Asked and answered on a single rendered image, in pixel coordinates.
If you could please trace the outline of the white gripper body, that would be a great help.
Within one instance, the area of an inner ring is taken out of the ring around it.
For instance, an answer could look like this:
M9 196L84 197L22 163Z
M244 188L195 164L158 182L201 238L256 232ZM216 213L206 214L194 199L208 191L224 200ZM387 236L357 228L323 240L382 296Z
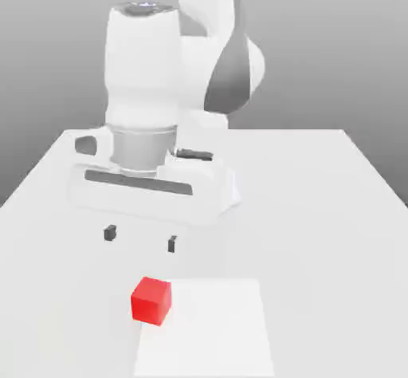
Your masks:
M241 202L235 173L220 159L169 158L154 178L77 163L68 195L80 207L188 225L212 224Z

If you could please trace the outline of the small red cube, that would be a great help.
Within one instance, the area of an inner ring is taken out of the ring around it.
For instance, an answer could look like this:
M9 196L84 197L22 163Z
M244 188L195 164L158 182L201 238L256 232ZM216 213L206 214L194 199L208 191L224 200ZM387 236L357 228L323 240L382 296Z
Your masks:
M131 294L131 315L136 321L160 326L172 302L171 283L143 277Z

